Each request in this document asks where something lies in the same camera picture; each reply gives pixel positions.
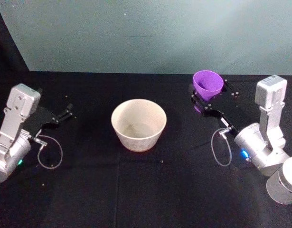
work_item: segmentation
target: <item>blue led light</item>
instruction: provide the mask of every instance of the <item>blue led light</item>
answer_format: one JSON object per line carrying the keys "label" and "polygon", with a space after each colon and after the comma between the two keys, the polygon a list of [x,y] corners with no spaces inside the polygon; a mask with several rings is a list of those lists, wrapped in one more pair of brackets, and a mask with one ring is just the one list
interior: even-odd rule
{"label": "blue led light", "polygon": [[242,149],[241,150],[241,155],[244,157],[244,158],[249,158],[249,154],[246,150]]}

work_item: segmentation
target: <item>purple plastic cup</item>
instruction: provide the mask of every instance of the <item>purple plastic cup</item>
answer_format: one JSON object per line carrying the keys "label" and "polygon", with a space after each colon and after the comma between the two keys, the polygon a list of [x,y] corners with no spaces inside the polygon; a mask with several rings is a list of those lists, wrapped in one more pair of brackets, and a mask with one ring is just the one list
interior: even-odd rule
{"label": "purple plastic cup", "polygon": [[196,72],[193,76],[193,86],[205,101],[219,94],[223,85],[224,81],[221,76],[211,70],[201,70]]}

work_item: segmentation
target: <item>black table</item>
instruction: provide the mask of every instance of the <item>black table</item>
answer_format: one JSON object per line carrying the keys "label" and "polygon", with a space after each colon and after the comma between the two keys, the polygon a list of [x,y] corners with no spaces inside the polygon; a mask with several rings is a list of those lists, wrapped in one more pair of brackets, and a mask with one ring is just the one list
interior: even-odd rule
{"label": "black table", "polygon": [[[223,76],[240,91],[240,106],[255,122],[255,86],[264,77]],[[285,78],[281,129],[292,156],[292,76]],[[191,81],[192,75],[0,73],[0,126],[9,91],[18,83],[41,87],[40,104],[56,113],[72,102],[77,116],[43,132],[64,149],[59,168],[42,168],[34,144],[0,184],[0,227],[291,228],[292,205],[269,197],[267,177],[241,158],[231,137],[232,164],[216,164],[210,137],[220,125],[194,111]],[[133,98],[152,100],[167,115],[159,141],[141,154],[121,145],[110,122],[113,109]],[[58,150],[50,145],[42,158],[57,161]],[[226,162],[227,153],[218,158]]]}

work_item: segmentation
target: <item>cable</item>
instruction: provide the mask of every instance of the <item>cable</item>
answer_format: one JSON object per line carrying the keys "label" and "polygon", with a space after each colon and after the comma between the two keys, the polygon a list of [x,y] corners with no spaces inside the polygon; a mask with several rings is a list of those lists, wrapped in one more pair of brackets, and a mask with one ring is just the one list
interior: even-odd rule
{"label": "cable", "polygon": [[47,136],[47,135],[43,135],[43,134],[41,134],[41,135],[39,135],[38,137],[45,137],[45,138],[48,138],[48,139],[54,140],[54,141],[57,143],[57,145],[59,146],[59,148],[60,148],[60,161],[59,161],[59,163],[58,163],[56,166],[48,167],[48,166],[44,165],[44,164],[40,161],[40,158],[39,158],[39,157],[40,157],[40,153],[41,153],[43,147],[41,147],[41,148],[39,149],[39,152],[38,152],[38,154],[37,154],[37,160],[38,160],[39,164],[40,164],[43,168],[46,168],[46,169],[48,169],[48,170],[56,169],[58,166],[60,166],[60,164],[61,164],[61,162],[62,162],[62,158],[63,158],[63,151],[62,151],[62,147],[61,147],[61,145],[59,144],[59,142],[58,142],[56,139],[54,139],[54,138],[52,138],[52,137],[50,137],[50,136]]}
{"label": "cable", "polygon": [[216,160],[216,162],[217,162],[220,166],[224,166],[224,167],[226,167],[226,166],[230,165],[230,163],[231,163],[231,161],[232,161],[232,153],[231,153],[230,145],[229,145],[229,142],[228,142],[227,138],[225,138],[225,141],[226,141],[227,146],[228,146],[228,149],[229,149],[229,162],[228,162],[226,165],[220,163],[220,162],[217,160],[216,154],[215,154],[214,149],[213,149],[213,138],[214,138],[215,134],[216,134],[218,131],[220,131],[220,130],[224,130],[224,129],[225,129],[225,128],[219,128],[219,129],[217,129],[217,130],[213,133],[213,135],[212,135],[212,137],[211,137],[211,149],[212,149],[212,153],[213,153],[213,156],[214,156],[214,159]]}

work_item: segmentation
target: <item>light blue wall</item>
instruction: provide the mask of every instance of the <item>light blue wall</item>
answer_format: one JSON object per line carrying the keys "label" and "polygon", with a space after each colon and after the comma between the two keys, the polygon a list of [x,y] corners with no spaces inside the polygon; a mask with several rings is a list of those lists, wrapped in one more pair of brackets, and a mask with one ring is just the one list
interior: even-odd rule
{"label": "light blue wall", "polygon": [[292,0],[0,0],[30,70],[292,75]]}

